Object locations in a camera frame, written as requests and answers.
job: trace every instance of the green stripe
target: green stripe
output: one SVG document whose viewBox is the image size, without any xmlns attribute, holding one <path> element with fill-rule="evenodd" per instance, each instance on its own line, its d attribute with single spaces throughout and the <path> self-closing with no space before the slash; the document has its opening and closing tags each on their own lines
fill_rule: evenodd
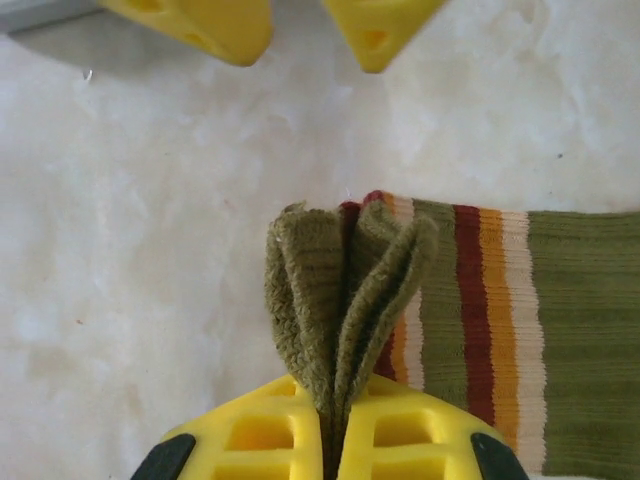
<svg viewBox="0 0 640 480">
<path fill-rule="evenodd" d="M 548 475 L 640 478 L 640 215 L 532 213 Z"/>
<path fill-rule="evenodd" d="M 467 409 L 467 367 L 460 291 L 456 275 L 455 213 L 451 205 L 414 200 L 415 215 L 426 214 L 438 225 L 438 254 L 422 288 L 425 392 Z"/>
</svg>

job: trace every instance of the black rubber pad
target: black rubber pad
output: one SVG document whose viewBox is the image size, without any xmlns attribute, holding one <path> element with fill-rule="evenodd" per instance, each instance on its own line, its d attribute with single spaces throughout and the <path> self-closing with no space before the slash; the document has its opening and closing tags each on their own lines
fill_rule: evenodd
<svg viewBox="0 0 640 480">
<path fill-rule="evenodd" d="M 178 480 L 195 446 L 196 438 L 188 433 L 159 443 L 149 452 L 131 480 Z"/>
<path fill-rule="evenodd" d="M 474 433 L 471 444 L 484 480 L 529 480 L 513 450 L 504 443 L 484 433 Z"/>
</svg>

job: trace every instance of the sock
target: sock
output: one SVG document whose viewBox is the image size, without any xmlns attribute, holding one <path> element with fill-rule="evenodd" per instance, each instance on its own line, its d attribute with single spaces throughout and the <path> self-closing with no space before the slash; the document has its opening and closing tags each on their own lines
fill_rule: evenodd
<svg viewBox="0 0 640 480">
<path fill-rule="evenodd" d="M 495 426 L 530 473 L 640 478 L 640 213 L 364 204 L 439 228 L 378 373 Z"/>
<path fill-rule="evenodd" d="M 336 478 L 347 420 L 397 318 L 435 253 L 433 222 L 399 225 L 381 203 L 360 211 L 286 209 L 270 226 L 266 303 L 276 348 L 311 395 L 324 478 Z"/>
</svg>

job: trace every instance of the table surface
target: table surface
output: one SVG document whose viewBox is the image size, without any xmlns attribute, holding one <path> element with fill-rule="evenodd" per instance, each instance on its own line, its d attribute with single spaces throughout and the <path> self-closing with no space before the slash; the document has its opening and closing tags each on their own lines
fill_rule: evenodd
<svg viewBox="0 0 640 480">
<path fill-rule="evenodd" d="M 635 0 L 453 0 L 383 75 L 319 2 L 233 68 L 110 14 L 0 38 L 2 478 L 125 479 L 283 373 L 287 204 L 640 207 Z"/>
</svg>

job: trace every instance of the white stripe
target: white stripe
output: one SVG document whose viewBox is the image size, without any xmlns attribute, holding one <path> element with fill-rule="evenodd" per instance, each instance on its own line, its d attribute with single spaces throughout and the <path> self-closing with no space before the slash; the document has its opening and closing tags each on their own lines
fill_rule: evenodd
<svg viewBox="0 0 640 480">
<path fill-rule="evenodd" d="M 542 471 L 546 458 L 544 429 L 547 381 L 543 361 L 544 333 L 538 319 L 538 294 L 533 285 L 529 251 L 529 217 L 526 213 L 503 213 L 506 280 L 511 292 L 511 318 L 516 338 L 518 367 L 518 456 L 529 473 Z"/>
<path fill-rule="evenodd" d="M 394 211 L 397 220 L 402 225 L 411 223 L 414 216 L 413 200 L 410 198 L 393 197 Z M 407 367 L 409 386 L 416 390 L 424 389 L 424 370 L 422 367 L 423 331 L 420 319 L 420 305 L 422 291 L 413 296 L 404 311 L 406 340 L 403 352 L 404 364 Z"/>
</svg>

